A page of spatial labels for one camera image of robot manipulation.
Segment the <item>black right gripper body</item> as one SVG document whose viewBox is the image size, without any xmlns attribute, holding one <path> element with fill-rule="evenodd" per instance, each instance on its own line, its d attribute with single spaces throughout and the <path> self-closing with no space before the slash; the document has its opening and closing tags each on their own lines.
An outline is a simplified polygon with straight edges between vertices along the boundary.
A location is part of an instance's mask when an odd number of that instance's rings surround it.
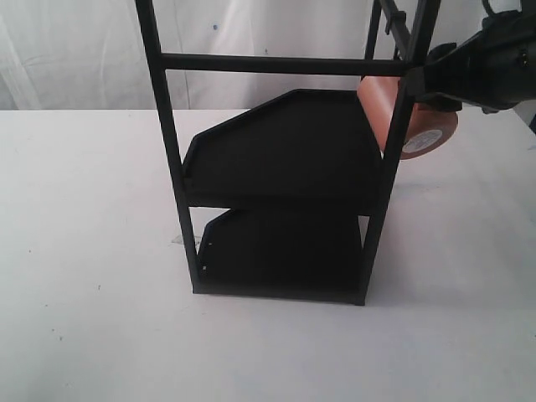
<svg viewBox="0 0 536 402">
<path fill-rule="evenodd" d="M 481 30 L 426 65 L 426 92 L 502 111 L 535 99 L 535 5 L 494 12 Z"/>
</svg>

